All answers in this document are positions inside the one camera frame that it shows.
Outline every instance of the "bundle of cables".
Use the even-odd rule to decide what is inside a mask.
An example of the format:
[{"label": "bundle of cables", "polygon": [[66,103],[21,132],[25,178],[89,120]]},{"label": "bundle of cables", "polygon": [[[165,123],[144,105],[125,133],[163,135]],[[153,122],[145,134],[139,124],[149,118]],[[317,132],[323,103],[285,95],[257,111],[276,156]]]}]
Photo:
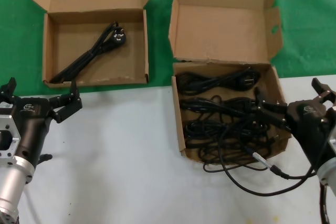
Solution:
[{"label": "bundle of cables", "polygon": [[266,170],[247,166],[254,161],[248,150],[255,150],[268,157],[275,141],[267,134],[270,125],[257,120],[251,114],[254,104],[254,100],[250,98],[222,101],[218,95],[211,99],[189,98],[180,101],[181,109],[200,113],[197,119],[185,122],[183,133],[186,148],[198,149],[198,157],[204,163],[203,169],[206,172],[223,171],[206,169],[208,164],[221,163],[218,145],[222,150],[223,161],[237,165],[229,169],[245,166]]},{"label": "bundle of cables", "polygon": [[125,41],[124,30],[119,26],[118,22],[110,24],[90,50],[54,76],[50,83],[63,83],[64,81],[73,80],[96,56],[120,47]]},{"label": "bundle of cables", "polygon": [[260,72],[247,68],[218,77],[209,77],[193,72],[176,75],[177,90],[184,95],[198,95],[214,87],[223,87],[236,91],[251,89],[260,79]]},{"label": "bundle of cables", "polygon": [[[179,93],[197,95],[214,87],[246,91],[251,89],[259,78],[258,71],[247,68],[214,78],[185,72],[176,76],[176,82]],[[315,175],[311,167],[303,176],[290,176],[266,161],[275,139],[268,137],[270,125],[257,119],[253,99],[240,97],[223,101],[218,95],[211,99],[192,97],[180,100],[180,108],[199,114],[197,119],[183,123],[183,132],[186,147],[198,149],[198,157],[204,163],[203,169],[210,173],[225,172],[235,185],[250,194],[262,197],[283,194],[299,187],[309,177]],[[325,145],[326,143],[319,150],[320,157]],[[265,168],[257,169],[247,165],[254,160],[263,163]],[[223,169],[207,170],[208,164],[221,164]],[[235,164],[235,166],[228,168],[226,167],[228,164]],[[254,170],[269,169],[282,178],[300,181],[289,188],[273,193],[255,192],[242,186],[229,173],[230,169],[241,166]]]}]

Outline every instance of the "white label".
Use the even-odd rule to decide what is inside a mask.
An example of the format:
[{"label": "white label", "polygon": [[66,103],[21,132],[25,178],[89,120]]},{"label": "white label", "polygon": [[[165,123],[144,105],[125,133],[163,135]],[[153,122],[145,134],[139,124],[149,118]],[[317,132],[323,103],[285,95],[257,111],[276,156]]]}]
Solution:
[{"label": "white label", "polygon": [[0,103],[0,109],[10,109],[11,107],[13,107],[13,105],[8,104],[7,102]]}]

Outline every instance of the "silver metal cylinder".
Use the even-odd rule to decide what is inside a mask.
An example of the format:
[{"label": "silver metal cylinder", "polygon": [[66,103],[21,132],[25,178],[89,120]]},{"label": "silver metal cylinder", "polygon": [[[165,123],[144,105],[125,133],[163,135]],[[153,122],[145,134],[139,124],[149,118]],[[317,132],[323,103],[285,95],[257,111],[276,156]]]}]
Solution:
[{"label": "silver metal cylinder", "polygon": [[15,224],[25,184],[32,180],[33,165],[21,157],[14,156],[7,162],[4,178],[0,180],[0,224]]},{"label": "silver metal cylinder", "polygon": [[336,157],[325,162],[317,171],[321,184],[329,186],[336,196]]}]

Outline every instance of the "metal bracket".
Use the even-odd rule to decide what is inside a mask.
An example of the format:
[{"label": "metal bracket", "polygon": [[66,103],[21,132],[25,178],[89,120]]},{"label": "metal bracket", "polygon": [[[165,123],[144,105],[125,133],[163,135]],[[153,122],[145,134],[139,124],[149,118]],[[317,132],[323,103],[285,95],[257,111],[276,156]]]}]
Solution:
[{"label": "metal bracket", "polygon": [[0,165],[2,165],[7,164],[7,162],[10,162],[10,160],[13,159],[21,140],[21,136],[11,115],[0,115],[0,130],[9,131],[13,137],[13,141],[9,149],[0,151]]}]

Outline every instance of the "cable connector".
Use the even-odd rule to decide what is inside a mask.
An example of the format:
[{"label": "cable connector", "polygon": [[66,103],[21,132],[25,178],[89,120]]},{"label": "cable connector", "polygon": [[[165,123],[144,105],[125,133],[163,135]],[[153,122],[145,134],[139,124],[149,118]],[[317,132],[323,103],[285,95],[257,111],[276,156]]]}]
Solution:
[{"label": "cable connector", "polygon": [[268,169],[271,169],[271,168],[272,168],[272,165],[271,165],[269,162],[267,162],[267,160],[264,159],[262,156],[260,156],[258,153],[253,152],[252,157],[254,157],[255,160],[261,162],[261,163],[262,163],[263,165],[265,165]]}]

